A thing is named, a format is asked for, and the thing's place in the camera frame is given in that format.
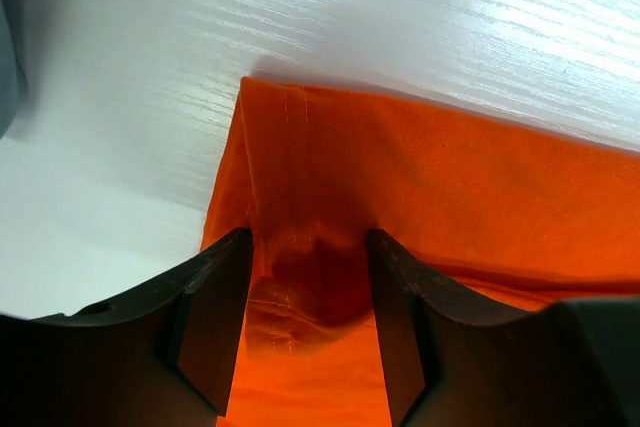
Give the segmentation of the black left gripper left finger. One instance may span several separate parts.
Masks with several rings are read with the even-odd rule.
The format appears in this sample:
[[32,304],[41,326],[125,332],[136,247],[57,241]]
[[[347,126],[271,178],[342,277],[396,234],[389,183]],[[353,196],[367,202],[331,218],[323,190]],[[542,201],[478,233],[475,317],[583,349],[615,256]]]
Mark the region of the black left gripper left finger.
[[238,228],[74,315],[1,319],[5,426],[213,426],[228,408],[253,259]]

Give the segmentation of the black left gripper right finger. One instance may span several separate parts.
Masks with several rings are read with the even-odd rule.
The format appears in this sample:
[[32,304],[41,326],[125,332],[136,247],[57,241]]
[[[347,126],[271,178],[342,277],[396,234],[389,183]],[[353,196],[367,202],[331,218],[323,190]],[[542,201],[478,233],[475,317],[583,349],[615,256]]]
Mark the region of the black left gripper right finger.
[[639,301],[528,312],[424,264],[383,230],[367,263],[396,426],[635,426]]

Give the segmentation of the orange t shirt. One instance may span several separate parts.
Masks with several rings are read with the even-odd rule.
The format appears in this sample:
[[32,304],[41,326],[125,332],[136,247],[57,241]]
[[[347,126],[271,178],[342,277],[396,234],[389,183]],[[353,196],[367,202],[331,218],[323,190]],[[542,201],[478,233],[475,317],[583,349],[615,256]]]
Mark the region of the orange t shirt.
[[240,84],[202,242],[254,260],[225,426],[390,422],[365,237],[525,310],[639,290],[639,160],[434,105]]

